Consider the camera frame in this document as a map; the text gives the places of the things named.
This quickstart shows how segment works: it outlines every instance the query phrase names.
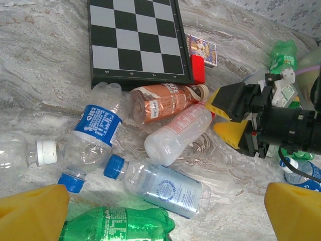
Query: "gray marble floor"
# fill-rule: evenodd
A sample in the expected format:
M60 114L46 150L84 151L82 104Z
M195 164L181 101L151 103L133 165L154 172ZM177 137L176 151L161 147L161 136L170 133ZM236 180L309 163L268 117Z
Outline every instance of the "gray marble floor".
M21 132L30 142L57 138L79 118L90 93L86 1L0 2L0 130ZM186 33L217 45L218 67L206 70L211 91L263 67L278 39L294 39L298 58L316 47L312 38L225 2L179 2ZM127 119L115 153L146 157L145 137L168 121L137 126ZM212 189L204 222L170 214L173 240L275 240L263 202L267 184L282 181L274 162L241 156L208 129L172 166ZM0 196L56 183L60 172L60 165L31 166L17 186L0 187ZM128 198L102 170L88 175L80 195L96 205L151 207Z

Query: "bottle label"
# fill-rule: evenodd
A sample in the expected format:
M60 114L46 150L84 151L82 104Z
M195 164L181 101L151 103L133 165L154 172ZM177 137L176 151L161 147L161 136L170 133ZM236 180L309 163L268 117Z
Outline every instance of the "bottle label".
M135 99L143 100L144 123L179 113L191 104L200 101L202 96L200 87L197 85L183 86L173 83L138 87L132 90L131 94L136 96Z
M169 211L192 218L198 209L202 184L163 165L158 166L154 180L145 201Z
M126 208L106 208L105 227L103 239L100 240L118 240L125 241L127 236L127 212Z
M309 163L312 166L312 174L311 174L311 176L321 179L321 170L320 170L320 168L317 167L316 165L314 165L311 162L309 162ZM303 188L307 188L307 189L310 189L310 190L314 190L314 191L317 191L317 192L321 191L321 183L316 182L314 180L310 180L308 178L305 178L305 179L306 179L305 182L300 183L300 184L294 184L294 185L298 186L298 187L303 187Z
M292 65L292 67L294 67L296 66L296 61L293 56L279 55L272 61L270 70L273 70L281 66L282 64L289 64L289 65Z
M291 85L284 87L281 91L281 107L285 107L294 97L295 90Z
M177 135L204 113L204 105L204 102L199 102L188 107L178 114L165 128Z
M89 134L112 147L122 120L113 112L97 105L88 105L75 131Z

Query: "clear plastic bottle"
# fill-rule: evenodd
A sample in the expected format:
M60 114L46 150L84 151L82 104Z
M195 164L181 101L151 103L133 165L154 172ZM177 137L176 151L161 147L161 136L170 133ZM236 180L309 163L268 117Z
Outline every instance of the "clear plastic bottle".
M153 162L169 166L210 126L214 114L204 102L192 105L179 113L168 125L150 134L145 150Z
M295 167L299 171L305 172L310 176L321 179L321 170L319 169L319 167L317 167L313 163L307 160L296 161L291 157L285 157L285 158L293 167ZM302 177L292 172L282 160L280 160L279 165L285 171L284 177L288 183L298 187L303 187L303 188L307 188L315 191L321 191L321 183L318 183L306 177Z
M15 185L33 163L42 166L56 162L55 141L36 141L29 145L18 133L0 133L0 183L3 187Z
M150 159L126 162L112 155L104 175L120 180L129 193L154 205L198 221L206 217L211 189Z
M70 192L80 192L86 174L97 170L110 155L122 121L128 117L128 105L117 83L101 82L92 89L82 118L63 150L67 169L58 184L65 184Z

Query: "chessboard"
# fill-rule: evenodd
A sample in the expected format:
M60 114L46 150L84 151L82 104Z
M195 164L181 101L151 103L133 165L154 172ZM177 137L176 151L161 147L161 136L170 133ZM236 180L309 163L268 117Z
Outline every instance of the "chessboard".
M177 0L90 0L91 84L193 84Z

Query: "blue and white label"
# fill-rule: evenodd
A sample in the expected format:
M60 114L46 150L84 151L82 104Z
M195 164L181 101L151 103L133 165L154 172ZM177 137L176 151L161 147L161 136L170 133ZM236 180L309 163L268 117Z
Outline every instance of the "blue and white label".
M321 179L321 170L320 170L320 168L317 167L316 165L314 165L311 162L309 162L309 163L312 166L312 174L311 174L311 176ZM294 184L294 185L298 186L298 187L303 187L303 188L307 188L307 189L310 189L310 190L314 190L314 191L317 191L317 192L321 191L321 183L316 182L316 181L311 180L311 179L308 179L308 178L305 178L305 179L306 179L305 182L303 182L301 184Z
M155 180L144 200L187 218L195 216L202 184L165 166L158 166Z
M75 131L89 134L112 147L121 124L122 120L113 112L90 104L86 106Z

